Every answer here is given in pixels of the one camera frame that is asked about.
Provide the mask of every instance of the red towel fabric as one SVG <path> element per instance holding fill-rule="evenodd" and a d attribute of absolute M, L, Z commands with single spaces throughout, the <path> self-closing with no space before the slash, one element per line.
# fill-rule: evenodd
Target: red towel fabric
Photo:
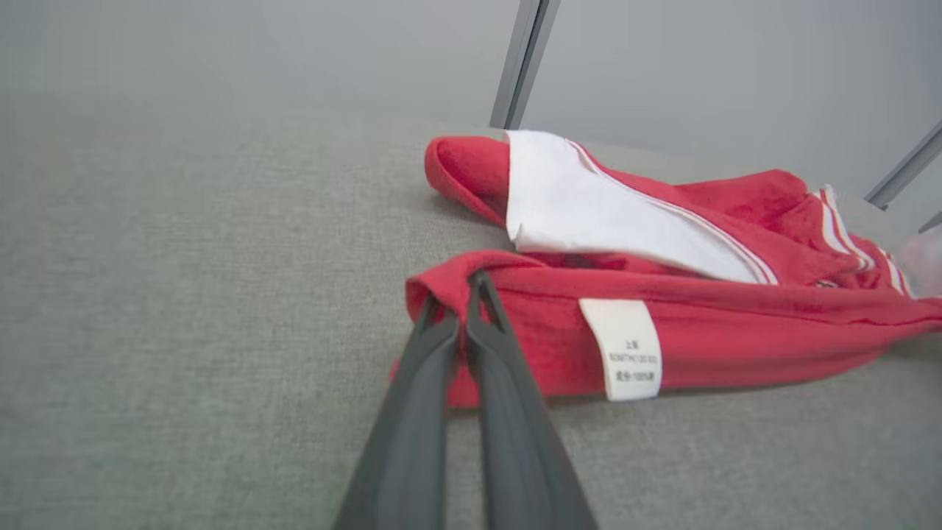
<path fill-rule="evenodd" d="M 501 141 L 435 139 L 426 152 L 426 177 L 445 197 L 503 225 L 510 156 Z M 580 298 L 646 303 L 660 341 L 663 389 L 819 379 L 874 359 L 896 340 L 942 329 L 942 301 L 912 298 L 892 257 L 846 232 L 830 189 L 808 193 L 799 178 L 777 170 L 671 186 L 592 161 L 632 190 L 718 227 L 767 266 L 775 281 L 718 281 L 630 254 L 479 251 L 410 278 L 411 317 L 433 293 L 463 321 L 467 277 L 487 270 L 547 396 L 605 392 L 601 356 Z M 477 387 L 461 366 L 449 403 L 477 402 Z"/>

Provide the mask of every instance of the gray fabric surface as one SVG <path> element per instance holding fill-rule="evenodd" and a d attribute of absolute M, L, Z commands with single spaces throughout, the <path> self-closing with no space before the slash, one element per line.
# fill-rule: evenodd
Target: gray fabric surface
<path fill-rule="evenodd" d="M 403 280 L 508 248 L 423 178 L 430 138 L 472 132 L 494 134 L 2 96 L 0 528 L 328 527 L 410 330 Z M 868 208 L 847 210 L 865 235 Z M 939 344 L 552 416 L 603 528 L 936 529 Z M 477 419 L 454 416 L 448 527 L 482 528 Z"/>

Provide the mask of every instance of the gray frame bar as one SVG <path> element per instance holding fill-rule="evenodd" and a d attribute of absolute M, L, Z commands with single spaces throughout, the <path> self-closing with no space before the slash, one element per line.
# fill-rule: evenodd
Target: gray frame bar
<path fill-rule="evenodd" d="M 559 7 L 560 0 L 520 0 L 491 112 L 491 127 L 520 126 Z"/>
<path fill-rule="evenodd" d="M 913 181 L 916 176 L 929 165 L 933 159 L 942 152 L 942 122 L 933 128 L 916 149 L 904 158 L 893 171 L 877 184 L 865 199 L 874 206 L 886 210 L 903 188 Z"/>

